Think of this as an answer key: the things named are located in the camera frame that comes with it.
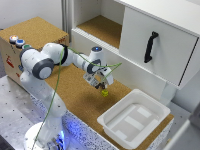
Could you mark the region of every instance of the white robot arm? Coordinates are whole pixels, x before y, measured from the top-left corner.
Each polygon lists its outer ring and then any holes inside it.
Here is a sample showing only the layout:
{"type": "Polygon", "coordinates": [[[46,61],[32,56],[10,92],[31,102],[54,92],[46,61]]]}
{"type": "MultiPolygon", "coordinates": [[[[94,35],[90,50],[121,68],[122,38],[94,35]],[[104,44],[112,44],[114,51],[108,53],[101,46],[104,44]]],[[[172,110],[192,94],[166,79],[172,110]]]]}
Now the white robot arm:
{"type": "MultiPolygon", "coordinates": [[[[86,71],[84,79],[95,88],[98,88],[100,85],[104,88],[105,86],[113,83],[112,75],[110,74],[107,76],[111,69],[109,67],[105,67],[107,64],[101,47],[93,47],[89,56],[81,54],[82,57],[73,53],[67,46],[55,43],[46,44],[41,52],[38,52],[32,47],[25,48],[20,53],[21,63],[24,67],[24,71],[20,76],[22,86],[34,98],[41,100],[47,109],[50,107],[55,91],[44,81],[44,79],[51,75],[54,65],[59,65],[63,48],[64,53],[61,58],[62,66],[69,66],[73,63],[78,68],[86,71]],[[98,75],[101,79],[105,80],[102,80],[99,83],[99,81],[95,79],[95,75],[98,75]]],[[[61,118],[66,113],[66,110],[67,108],[64,102],[56,93],[51,111],[35,144],[36,150],[55,149],[52,145],[56,147],[56,144],[51,143],[53,141],[55,142],[61,135],[63,130],[61,118]]],[[[29,139],[25,142],[26,150],[31,147],[30,145],[33,145],[34,138],[30,139],[29,137],[25,137],[25,139],[29,139]]],[[[61,145],[57,145],[59,147],[58,149],[66,149],[64,139],[59,140],[63,141],[63,143],[61,145]]]]}

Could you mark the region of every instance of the plastic container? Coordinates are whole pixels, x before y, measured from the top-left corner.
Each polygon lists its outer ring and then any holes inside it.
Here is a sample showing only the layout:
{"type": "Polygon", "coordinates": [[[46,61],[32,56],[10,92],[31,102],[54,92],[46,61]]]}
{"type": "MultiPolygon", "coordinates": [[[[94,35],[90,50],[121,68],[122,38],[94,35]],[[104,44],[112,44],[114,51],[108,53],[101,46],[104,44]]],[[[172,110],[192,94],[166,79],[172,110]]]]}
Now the plastic container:
{"type": "Polygon", "coordinates": [[[97,121],[119,145],[135,149],[169,113],[169,108],[135,89],[103,113],[97,121]]]}

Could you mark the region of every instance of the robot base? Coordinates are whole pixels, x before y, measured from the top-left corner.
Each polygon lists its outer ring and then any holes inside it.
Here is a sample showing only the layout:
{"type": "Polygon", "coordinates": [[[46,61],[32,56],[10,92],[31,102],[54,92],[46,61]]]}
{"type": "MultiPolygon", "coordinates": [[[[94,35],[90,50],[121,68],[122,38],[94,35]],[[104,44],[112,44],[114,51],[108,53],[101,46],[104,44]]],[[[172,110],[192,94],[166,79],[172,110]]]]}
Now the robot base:
{"type": "MultiPolygon", "coordinates": [[[[32,150],[35,137],[36,137],[41,125],[42,125],[42,122],[37,123],[37,124],[33,125],[26,132],[25,137],[24,137],[24,150],[32,150]]],[[[63,141],[64,141],[63,147],[64,147],[64,150],[66,150],[67,147],[69,146],[70,138],[69,138],[69,136],[67,137],[67,134],[65,134],[64,136],[65,137],[63,137],[64,138],[63,139],[63,141]]],[[[56,148],[52,147],[51,149],[49,149],[48,146],[45,146],[44,148],[42,148],[42,145],[39,142],[36,142],[33,150],[56,150],[56,148]]]]}

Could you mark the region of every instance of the white wall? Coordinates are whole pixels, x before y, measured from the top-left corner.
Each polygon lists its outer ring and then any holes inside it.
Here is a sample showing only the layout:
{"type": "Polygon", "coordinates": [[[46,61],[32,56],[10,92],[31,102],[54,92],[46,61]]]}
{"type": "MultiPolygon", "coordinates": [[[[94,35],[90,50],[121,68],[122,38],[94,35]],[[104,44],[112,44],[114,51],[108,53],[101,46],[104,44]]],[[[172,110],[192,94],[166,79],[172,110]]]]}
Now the white wall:
{"type": "Polygon", "coordinates": [[[0,0],[0,28],[39,16],[62,29],[61,0],[0,0]]]}
{"type": "Polygon", "coordinates": [[[194,111],[195,107],[200,102],[200,71],[177,93],[173,102],[188,110],[194,111]]]}

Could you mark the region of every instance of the yellow object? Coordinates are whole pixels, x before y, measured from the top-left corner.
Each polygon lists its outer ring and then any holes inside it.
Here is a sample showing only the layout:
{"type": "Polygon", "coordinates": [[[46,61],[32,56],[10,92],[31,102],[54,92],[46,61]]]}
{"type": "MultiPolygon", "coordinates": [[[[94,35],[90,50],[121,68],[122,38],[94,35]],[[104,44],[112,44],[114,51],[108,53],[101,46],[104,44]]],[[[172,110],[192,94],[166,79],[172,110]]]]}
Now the yellow object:
{"type": "Polygon", "coordinates": [[[101,91],[101,95],[102,95],[103,97],[108,96],[108,91],[107,91],[106,89],[102,90],[102,91],[101,91]]]}

